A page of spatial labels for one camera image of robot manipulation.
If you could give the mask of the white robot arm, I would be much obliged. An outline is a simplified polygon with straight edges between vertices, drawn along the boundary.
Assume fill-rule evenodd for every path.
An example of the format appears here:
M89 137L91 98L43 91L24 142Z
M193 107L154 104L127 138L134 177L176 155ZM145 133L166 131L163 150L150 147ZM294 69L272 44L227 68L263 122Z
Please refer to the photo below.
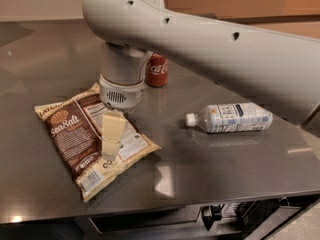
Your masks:
M177 13L163 0L83 0L84 20L104 42L101 92L141 99L152 53L320 135L320 41Z

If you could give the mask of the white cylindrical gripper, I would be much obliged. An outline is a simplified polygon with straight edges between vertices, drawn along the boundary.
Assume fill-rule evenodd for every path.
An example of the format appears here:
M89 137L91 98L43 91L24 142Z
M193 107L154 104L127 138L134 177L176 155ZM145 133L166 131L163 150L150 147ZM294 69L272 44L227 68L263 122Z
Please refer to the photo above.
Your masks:
M101 45L100 99L118 110L132 110L143 94L145 70L152 53L105 42ZM114 160L127 119L119 111L102 116L102 157Z

